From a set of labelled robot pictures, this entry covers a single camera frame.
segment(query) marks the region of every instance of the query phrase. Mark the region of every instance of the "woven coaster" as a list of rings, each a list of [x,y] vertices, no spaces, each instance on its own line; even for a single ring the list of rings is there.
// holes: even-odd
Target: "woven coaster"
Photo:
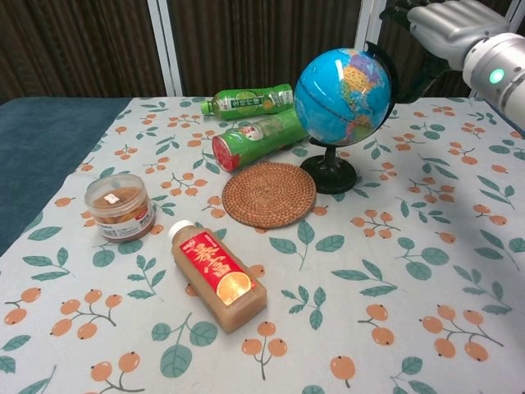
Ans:
[[[306,171],[291,164],[260,163],[226,183],[222,204],[237,222],[275,228],[306,215],[315,197],[315,183]]]

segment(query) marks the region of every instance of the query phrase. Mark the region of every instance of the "plastic bottle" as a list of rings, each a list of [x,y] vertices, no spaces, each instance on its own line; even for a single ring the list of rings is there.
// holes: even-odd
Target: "plastic bottle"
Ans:
[[[212,149],[219,165],[228,172],[251,163],[274,150],[305,138],[293,108],[265,117],[212,139]]]
[[[177,266],[225,332],[236,330],[266,306],[266,288],[213,231],[181,220],[168,236]]]
[[[85,204],[111,242],[134,241],[155,223],[148,192],[136,175],[118,174],[101,178],[88,186]]]
[[[268,113],[279,113],[294,106],[294,92],[288,84],[261,89],[222,90],[212,100],[200,104],[203,115],[230,121]]]

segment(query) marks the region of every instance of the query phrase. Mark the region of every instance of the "food jar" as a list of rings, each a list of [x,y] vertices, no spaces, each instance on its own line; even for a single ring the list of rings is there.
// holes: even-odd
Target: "food jar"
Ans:
[[[84,201],[103,237],[111,242],[137,240],[155,223],[148,192],[135,175],[118,174],[93,182]]]

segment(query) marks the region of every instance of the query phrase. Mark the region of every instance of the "green plastic bottle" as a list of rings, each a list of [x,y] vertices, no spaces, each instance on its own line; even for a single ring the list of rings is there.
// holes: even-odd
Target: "green plastic bottle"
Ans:
[[[203,101],[203,115],[230,121],[268,113],[279,113],[294,106],[294,91],[288,84],[262,89],[222,90],[212,100]]]
[[[215,135],[212,149],[217,163],[224,170],[232,172],[307,136],[295,109],[291,108],[247,126]]]

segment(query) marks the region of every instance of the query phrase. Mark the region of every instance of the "red juice label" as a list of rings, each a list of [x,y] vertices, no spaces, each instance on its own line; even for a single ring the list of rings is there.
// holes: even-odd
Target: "red juice label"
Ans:
[[[243,269],[207,232],[193,236],[179,247],[225,306],[230,306],[255,286]]]

